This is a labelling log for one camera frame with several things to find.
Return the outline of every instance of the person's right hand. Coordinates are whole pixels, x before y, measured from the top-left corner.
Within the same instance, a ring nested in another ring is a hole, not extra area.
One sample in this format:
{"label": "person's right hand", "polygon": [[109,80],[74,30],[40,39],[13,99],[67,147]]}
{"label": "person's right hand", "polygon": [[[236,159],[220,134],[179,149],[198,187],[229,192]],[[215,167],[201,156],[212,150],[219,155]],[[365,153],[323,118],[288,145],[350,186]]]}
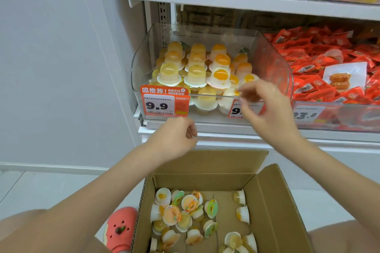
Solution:
{"label": "person's right hand", "polygon": [[[290,100],[275,85],[259,79],[244,84],[239,91],[242,114],[264,141],[277,151],[283,151],[297,143],[301,134],[294,122]],[[257,97],[256,94],[264,100],[266,106],[266,112],[260,116],[248,104]]]}

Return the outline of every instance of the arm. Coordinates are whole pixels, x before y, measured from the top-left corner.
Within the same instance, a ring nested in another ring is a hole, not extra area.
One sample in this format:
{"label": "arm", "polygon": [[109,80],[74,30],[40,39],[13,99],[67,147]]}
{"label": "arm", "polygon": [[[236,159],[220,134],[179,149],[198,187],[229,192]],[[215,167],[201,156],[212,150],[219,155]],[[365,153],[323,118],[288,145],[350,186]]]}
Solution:
{"label": "arm", "polygon": [[[318,182],[343,208],[380,240],[380,185],[340,163],[303,138],[294,122],[289,98],[272,83],[245,84],[242,113],[254,130],[280,154]],[[247,99],[257,93],[267,111],[256,115]]]}
{"label": "arm", "polygon": [[107,172],[0,242],[0,252],[82,252],[137,183],[197,144],[193,136],[191,119],[168,119]]}

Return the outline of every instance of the product label card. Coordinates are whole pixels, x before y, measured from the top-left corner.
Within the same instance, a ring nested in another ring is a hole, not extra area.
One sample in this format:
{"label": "product label card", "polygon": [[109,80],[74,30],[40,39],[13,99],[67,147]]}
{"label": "product label card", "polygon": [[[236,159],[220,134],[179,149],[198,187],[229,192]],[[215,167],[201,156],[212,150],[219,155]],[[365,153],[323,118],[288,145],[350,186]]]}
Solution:
{"label": "product label card", "polygon": [[[250,104],[251,109],[256,114],[259,114],[260,111],[263,109],[264,103],[263,102],[256,102]],[[240,100],[235,99],[232,103],[230,113],[228,114],[228,118],[244,118],[243,114],[241,113],[241,104]]]}
{"label": "product label card", "polygon": [[144,85],[140,92],[145,114],[187,117],[190,96],[186,88]]}
{"label": "product label card", "polygon": [[297,124],[313,123],[325,108],[321,105],[297,105],[293,109],[294,120]]}

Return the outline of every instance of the floor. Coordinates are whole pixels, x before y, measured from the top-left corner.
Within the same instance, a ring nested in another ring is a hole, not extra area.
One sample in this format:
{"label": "floor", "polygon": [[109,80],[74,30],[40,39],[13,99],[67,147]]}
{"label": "floor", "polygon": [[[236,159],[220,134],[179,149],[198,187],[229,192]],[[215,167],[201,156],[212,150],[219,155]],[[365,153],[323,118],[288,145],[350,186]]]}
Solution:
{"label": "floor", "polygon": [[[13,214],[50,208],[95,179],[93,175],[0,171],[0,220]],[[124,199],[119,208],[137,208],[143,181]],[[308,231],[347,221],[353,217],[326,192],[291,190]],[[102,240],[104,226],[96,237]]]}

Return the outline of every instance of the leg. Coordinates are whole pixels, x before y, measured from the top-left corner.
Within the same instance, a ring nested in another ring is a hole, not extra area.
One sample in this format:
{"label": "leg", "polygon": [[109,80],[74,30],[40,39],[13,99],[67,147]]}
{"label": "leg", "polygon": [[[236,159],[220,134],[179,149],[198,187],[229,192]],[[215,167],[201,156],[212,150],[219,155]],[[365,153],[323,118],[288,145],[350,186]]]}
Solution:
{"label": "leg", "polygon": [[318,228],[309,236],[316,253],[380,252],[380,241],[356,220]]}
{"label": "leg", "polygon": [[[44,209],[29,210],[0,220],[0,241],[43,212],[45,212]],[[110,253],[110,251],[102,242],[94,237],[90,243],[88,243],[84,253]]]}

